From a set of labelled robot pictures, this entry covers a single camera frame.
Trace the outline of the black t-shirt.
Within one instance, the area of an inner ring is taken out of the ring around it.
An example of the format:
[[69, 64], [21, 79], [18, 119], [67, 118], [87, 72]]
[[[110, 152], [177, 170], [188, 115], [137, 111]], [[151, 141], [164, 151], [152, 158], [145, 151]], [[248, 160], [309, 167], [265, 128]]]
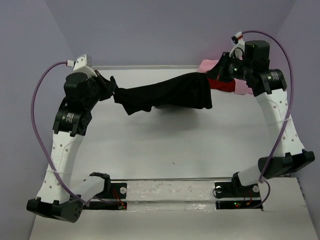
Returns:
[[209, 81], [204, 73], [186, 73], [155, 84], [134, 88], [116, 88], [114, 102], [121, 104], [128, 115], [150, 112], [152, 107], [178, 106], [211, 109]]

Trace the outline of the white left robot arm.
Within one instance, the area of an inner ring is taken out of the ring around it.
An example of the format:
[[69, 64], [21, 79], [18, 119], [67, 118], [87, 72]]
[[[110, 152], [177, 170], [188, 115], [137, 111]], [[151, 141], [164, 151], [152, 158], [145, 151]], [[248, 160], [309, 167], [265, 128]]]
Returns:
[[91, 111], [99, 101], [113, 96], [116, 88], [114, 77], [107, 80], [100, 73], [87, 76], [76, 72], [66, 77], [65, 96], [52, 128], [52, 149], [45, 153], [48, 168], [38, 194], [27, 202], [29, 212], [75, 223], [91, 199], [110, 194], [111, 178], [106, 173], [91, 173], [74, 190], [70, 183], [79, 147], [92, 120]]

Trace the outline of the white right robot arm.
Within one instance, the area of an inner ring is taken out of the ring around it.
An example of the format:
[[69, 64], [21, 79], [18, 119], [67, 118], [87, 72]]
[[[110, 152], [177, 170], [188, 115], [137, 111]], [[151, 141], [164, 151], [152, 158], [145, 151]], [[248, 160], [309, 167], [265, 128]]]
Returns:
[[233, 40], [231, 52], [224, 52], [206, 76], [221, 82], [233, 79], [245, 81], [263, 112], [271, 142], [269, 156], [232, 176], [230, 190], [242, 196], [249, 186], [260, 180], [296, 173], [315, 160], [299, 139], [287, 98], [287, 83], [279, 69], [270, 69], [270, 45], [264, 40]]

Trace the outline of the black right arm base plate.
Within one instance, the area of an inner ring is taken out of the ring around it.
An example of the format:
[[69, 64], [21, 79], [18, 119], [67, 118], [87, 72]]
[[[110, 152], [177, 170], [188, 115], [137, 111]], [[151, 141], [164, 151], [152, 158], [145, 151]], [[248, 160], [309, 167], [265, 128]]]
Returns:
[[262, 209], [262, 197], [257, 184], [233, 189], [230, 181], [214, 183], [212, 195], [216, 210]]

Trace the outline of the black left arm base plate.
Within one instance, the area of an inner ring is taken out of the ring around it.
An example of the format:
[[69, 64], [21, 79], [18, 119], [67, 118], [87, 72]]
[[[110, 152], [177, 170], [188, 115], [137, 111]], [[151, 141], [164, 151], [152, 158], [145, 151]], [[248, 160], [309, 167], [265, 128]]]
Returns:
[[84, 210], [121, 211], [127, 209], [127, 188], [128, 184], [121, 181], [112, 181], [108, 193], [99, 193]]

